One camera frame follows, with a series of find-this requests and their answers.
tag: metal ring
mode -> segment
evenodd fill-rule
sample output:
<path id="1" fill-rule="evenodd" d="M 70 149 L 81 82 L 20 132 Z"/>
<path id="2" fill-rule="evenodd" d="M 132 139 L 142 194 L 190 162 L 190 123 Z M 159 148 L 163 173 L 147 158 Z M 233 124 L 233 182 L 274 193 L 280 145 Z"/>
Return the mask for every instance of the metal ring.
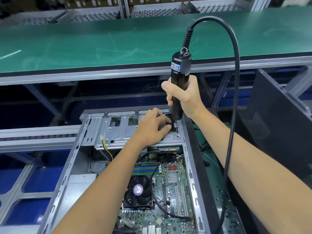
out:
<path id="1" fill-rule="evenodd" d="M 186 47 L 182 47 L 180 53 L 183 54 L 183 55 L 185 55 L 185 54 L 187 54 L 187 52 L 188 52 L 188 49 L 187 49 Z"/>

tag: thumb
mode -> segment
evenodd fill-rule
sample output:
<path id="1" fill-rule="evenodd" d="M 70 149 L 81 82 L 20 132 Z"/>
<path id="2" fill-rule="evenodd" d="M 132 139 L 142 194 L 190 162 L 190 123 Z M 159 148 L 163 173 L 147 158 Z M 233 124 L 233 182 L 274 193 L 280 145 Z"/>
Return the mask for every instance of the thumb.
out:
<path id="1" fill-rule="evenodd" d="M 180 101 L 187 101 L 189 98 L 189 95 L 187 92 L 179 88 L 177 85 L 174 85 L 173 83 L 170 83 L 168 81 L 162 82 L 161 87 L 168 94 L 176 97 Z"/>
<path id="2" fill-rule="evenodd" d="M 168 134 L 170 129 L 171 129 L 171 125 L 165 125 L 160 131 L 158 131 L 161 137 L 159 140 L 161 140 L 166 134 Z"/>

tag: screwdriver label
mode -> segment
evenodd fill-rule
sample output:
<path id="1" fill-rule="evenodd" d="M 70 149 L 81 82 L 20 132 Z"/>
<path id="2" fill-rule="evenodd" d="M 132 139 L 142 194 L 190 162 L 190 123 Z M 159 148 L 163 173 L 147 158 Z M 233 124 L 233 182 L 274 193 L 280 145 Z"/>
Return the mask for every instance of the screwdriver label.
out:
<path id="1" fill-rule="evenodd" d="M 172 70 L 175 70 L 175 71 L 177 71 L 177 72 L 180 72 L 180 71 L 181 71 L 181 70 L 180 70 L 180 65 L 175 64 L 174 62 L 171 63 L 171 69 L 172 69 Z"/>

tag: hand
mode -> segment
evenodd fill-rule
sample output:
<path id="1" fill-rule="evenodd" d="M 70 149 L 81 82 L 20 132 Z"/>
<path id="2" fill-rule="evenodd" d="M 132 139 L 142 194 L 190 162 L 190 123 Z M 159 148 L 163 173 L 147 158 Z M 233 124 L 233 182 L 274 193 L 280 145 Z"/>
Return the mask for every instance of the hand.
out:
<path id="1" fill-rule="evenodd" d="M 141 145 L 142 149 L 158 143 L 171 129 L 171 125 L 165 125 L 161 130 L 158 130 L 162 122 L 171 123 L 171 120 L 158 108 L 148 110 L 147 114 L 141 118 L 131 139 Z"/>
<path id="2" fill-rule="evenodd" d="M 189 86 L 185 91 L 171 83 L 171 77 L 168 81 L 164 81 L 161 87 L 167 92 L 168 105 L 172 106 L 172 96 L 176 97 L 181 101 L 182 109 L 189 118 L 193 119 L 196 114 L 205 109 L 199 95 L 196 76 L 190 75 Z"/>

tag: motherboard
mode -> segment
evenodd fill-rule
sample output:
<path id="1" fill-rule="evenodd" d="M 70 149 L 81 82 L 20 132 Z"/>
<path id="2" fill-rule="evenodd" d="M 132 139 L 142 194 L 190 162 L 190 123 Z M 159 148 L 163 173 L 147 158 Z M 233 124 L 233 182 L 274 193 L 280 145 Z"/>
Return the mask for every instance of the motherboard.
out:
<path id="1" fill-rule="evenodd" d="M 127 233 L 138 234 L 196 233 L 183 160 L 183 155 L 175 153 L 150 153 L 137 161 L 116 221 L 116 233 L 125 229 Z M 164 213 L 150 194 L 150 182 L 152 192 L 164 210 L 175 216 L 187 216 L 189 220 Z"/>

